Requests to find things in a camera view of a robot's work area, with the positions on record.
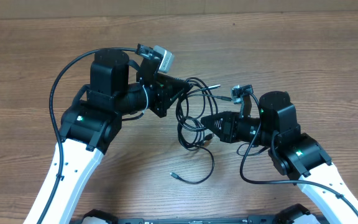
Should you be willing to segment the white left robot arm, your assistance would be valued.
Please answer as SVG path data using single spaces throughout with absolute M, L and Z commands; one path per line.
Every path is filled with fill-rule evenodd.
M 54 93 L 61 77 L 79 60 L 93 55 L 90 81 L 75 95 L 57 124 Z M 57 143 L 47 176 L 26 223 L 69 223 L 81 193 L 125 121 L 147 110 L 158 117 L 190 90 L 184 80 L 168 76 L 175 56 L 163 47 L 103 48 L 78 56 L 58 74 L 49 96 L 49 113 Z

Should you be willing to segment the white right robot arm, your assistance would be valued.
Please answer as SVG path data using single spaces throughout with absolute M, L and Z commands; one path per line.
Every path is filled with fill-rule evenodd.
M 358 223 L 358 200 L 349 190 L 332 158 L 320 143 L 301 132 L 295 105 L 284 91 L 271 91 L 260 98 L 245 91 L 242 111 L 224 111 L 205 116 L 201 124 L 222 142 L 246 142 L 263 146 L 274 167 L 286 180 L 250 180 L 255 185 L 297 186 L 321 211 L 329 223 Z M 255 99 L 259 117 L 250 117 Z

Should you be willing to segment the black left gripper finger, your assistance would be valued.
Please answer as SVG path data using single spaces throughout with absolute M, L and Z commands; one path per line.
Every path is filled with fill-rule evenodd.
M 169 93 L 188 92 L 191 88 L 188 82 L 161 73 L 158 75 L 158 85 Z
M 188 93 L 191 87 L 169 87 L 167 88 L 167 99 L 166 109 L 169 109 L 171 105 L 180 97 L 182 94 Z

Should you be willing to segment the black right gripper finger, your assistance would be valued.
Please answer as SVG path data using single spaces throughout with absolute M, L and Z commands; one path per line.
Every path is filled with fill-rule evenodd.
M 215 134 L 219 139 L 223 139 L 225 137 L 224 121 L 208 121 L 207 123 L 205 123 L 205 127 L 209 129 L 213 134 Z
M 229 119 L 231 118 L 231 116 L 233 114 L 234 113 L 231 111 L 224 111 L 224 112 L 212 114 L 212 115 L 205 116 L 205 117 L 201 118 L 201 123 L 202 124 L 214 124 L 216 121 L 226 122 L 226 121 L 229 121 Z

